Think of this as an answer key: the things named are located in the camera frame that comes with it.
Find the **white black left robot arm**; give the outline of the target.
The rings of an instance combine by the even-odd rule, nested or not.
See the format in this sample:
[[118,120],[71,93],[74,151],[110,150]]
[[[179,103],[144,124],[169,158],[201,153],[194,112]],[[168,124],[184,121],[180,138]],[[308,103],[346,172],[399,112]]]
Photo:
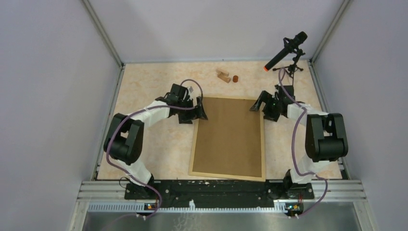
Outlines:
[[178,117],[180,124],[192,124],[196,119],[207,120],[203,107],[204,92],[193,98],[191,91],[182,84],[173,84],[164,96],[154,99],[148,106],[133,113],[113,116],[103,144],[106,161],[121,170],[136,186],[136,193],[143,199],[162,196],[153,186],[153,174],[140,160],[144,131],[156,123]]

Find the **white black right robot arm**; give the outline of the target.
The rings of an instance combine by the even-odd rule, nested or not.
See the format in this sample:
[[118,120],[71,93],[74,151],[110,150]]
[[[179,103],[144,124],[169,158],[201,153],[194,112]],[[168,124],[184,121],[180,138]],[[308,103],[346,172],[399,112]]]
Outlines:
[[[312,193],[311,181],[320,178],[317,173],[348,153],[344,118],[340,113],[330,114],[296,101],[293,86],[276,85],[275,89],[274,94],[262,91],[250,111],[257,112],[264,104],[264,119],[276,122],[284,116],[295,121],[291,141],[293,168],[285,174],[282,192],[290,199],[306,198]],[[306,153],[297,161],[295,137],[300,125],[306,128]]]

